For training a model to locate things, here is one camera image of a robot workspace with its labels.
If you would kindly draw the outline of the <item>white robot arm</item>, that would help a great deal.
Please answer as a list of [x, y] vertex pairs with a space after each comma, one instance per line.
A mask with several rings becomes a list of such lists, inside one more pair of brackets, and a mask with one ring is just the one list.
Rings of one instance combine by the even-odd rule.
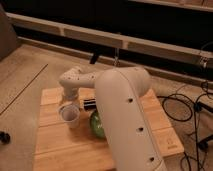
[[117, 171], [167, 171], [140, 97], [150, 88], [142, 67], [84, 73], [75, 67], [59, 77], [64, 96], [78, 97], [79, 88], [95, 91], [96, 107]]

